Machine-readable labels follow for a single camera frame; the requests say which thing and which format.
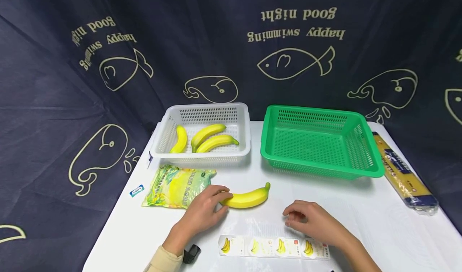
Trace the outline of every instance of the left hand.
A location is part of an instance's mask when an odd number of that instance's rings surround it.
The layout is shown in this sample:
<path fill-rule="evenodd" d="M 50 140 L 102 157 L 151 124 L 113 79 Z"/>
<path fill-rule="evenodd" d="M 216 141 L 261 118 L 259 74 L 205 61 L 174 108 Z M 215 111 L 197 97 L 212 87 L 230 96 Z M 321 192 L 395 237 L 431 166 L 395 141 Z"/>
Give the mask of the left hand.
<path fill-rule="evenodd" d="M 222 220 L 228 207 L 223 206 L 215 212 L 215 206 L 225 199 L 232 198 L 229 190 L 225 186 L 210 185 L 197 195 L 165 239 L 164 249 L 180 256 L 185 246 L 197 233 L 215 226 Z"/>
<path fill-rule="evenodd" d="M 186 213 L 178 222 L 178 226 L 189 231 L 192 237 L 215 226 L 228 211 L 228 206 L 223 206 L 215 212 L 215 206 L 225 199 L 232 198 L 233 195 L 229 193 L 229 190 L 225 186 L 216 185 L 205 188 L 191 202 Z"/>

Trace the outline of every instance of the spaghetti package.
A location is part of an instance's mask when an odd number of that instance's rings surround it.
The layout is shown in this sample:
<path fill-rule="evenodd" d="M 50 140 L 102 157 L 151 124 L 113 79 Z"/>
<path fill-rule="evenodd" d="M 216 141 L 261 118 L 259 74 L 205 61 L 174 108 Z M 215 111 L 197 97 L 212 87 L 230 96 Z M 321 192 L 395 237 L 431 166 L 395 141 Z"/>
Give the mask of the spaghetti package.
<path fill-rule="evenodd" d="M 192 200 L 208 185 L 216 170 L 182 169 L 177 166 L 159 167 L 151 189 L 142 206 L 164 206 L 187 209 Z"/>
<path fill-rule="evenodd" d="M 385 177 L 395 188 L 404 204 L 425 215 L 434 215 L 438 211 L 438 200 L 414 175 L 403 160 L 393 151 L 383 138 L 373 132 L 378 150 L 385 166 Z"/>

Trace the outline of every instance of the wrist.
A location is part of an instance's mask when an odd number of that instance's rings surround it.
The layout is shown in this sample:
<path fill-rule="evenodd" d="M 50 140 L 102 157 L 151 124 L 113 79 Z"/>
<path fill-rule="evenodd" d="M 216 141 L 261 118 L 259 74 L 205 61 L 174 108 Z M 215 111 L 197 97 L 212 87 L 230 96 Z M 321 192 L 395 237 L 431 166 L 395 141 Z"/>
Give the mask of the wrist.
<path fill-rule="evenodd" d="M 192 237 L 194 237 L 193 233 L 185 229 L 180 223 L 176 223 L 170 230 L 162 247 L 176 256 L 181 256 Z"/>
<path fill-rule="evenodd" d="M 344 239 L 341 241 L 341 243 L 337 246 L 340 251 L 343 252 L 343 254 L 347 254 L 348 251 L 355 251 L 359 247 L 362 247 L 361 241 L 359 241 L 358 238 L 356 238 L 353 234 L 349 233 L 344 237 Z"/>

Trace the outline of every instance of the green plastic basket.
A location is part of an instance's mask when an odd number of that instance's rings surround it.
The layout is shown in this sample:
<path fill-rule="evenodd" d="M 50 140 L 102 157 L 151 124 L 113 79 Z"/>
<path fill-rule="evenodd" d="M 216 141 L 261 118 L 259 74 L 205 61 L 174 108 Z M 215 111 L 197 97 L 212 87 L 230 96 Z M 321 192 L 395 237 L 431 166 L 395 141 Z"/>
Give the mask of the green plastic basket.
<path fill-rule="evenodd" d="M 371 129 L 354 112 L 269 106 L 261 155 L 275 168 L 355 179 L 385 172 Z"/>

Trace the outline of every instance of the toy banana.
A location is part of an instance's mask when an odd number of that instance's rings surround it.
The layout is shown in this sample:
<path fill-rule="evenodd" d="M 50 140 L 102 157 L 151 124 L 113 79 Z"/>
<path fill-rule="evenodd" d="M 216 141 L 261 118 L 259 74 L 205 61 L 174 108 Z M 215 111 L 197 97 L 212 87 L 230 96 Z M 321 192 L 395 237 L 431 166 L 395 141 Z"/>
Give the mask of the toy banana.
<path fill-rule="evenodd" d="M 258 241 L 256 241 L 255 239 L 253 240 L 253 246 L 252 246 L 252 250 L 250 250 L 253 254 L 257 254 L 258 252 Z"/>
<path fill-rule="evenodd" d="M 230 135 L 212 136 L 212 138 L 210 138 L 207 141 L 203 142 L 203 144 L 201 144 L 197 148 L 196 152 L 197 153 L 207 153 L 208 151 L 212 150 L 213 148 L 223 146 L 223 145 L 226 145 L 226 144 L 235 144 L 236 146 L 238 146 L 239 142 L 236 141 Z"/>
<path fill-rule="evenodd" d="M 276 250 L 279 254 L 284 254 L 286 252 L 286 246 L 284 245 L 284 242 L 279 239 L 279 246 Z"/>
<path fill-rule="evenodd" d="M 191 140 L 191 147 L 192 152 L 195 153 L 197 148 L 211 135 L 215 135 L 216 133 L 222 132 L 226 129 L 225 125 L 216 124 L 210 125 L 201 129 Z"/>
<path fill-rule="evenodd" d="M 230 240 L 226 238 L 225 244 L 223 245 L 223 248 L 221 250 L 223 251 L 223 253 L 228 253 L 230 249 L 231 249 Z"/>
<path fill-rule="evenodd" d="M 313 246 L 308 240 L 305 240 L 305 250 L 303 251 L 307 256 L 311 256 L 314 253 Z"/>
<path fill-rule="evenodd" d="M 236 209 L 245 209 L 260 205 L 268 199 L 270 183 L 266 183 L 263 188 L 256 189 L 245 194 L 233 194 L 233 197 L 221 202 L 222 205 Z"/>
<path fill-rule="evenodd" d="M 170 150 L 171 154 L 183 153 L 188 142 L 188 135 L 182 126 L 176 126 L 176 144 Z"/>

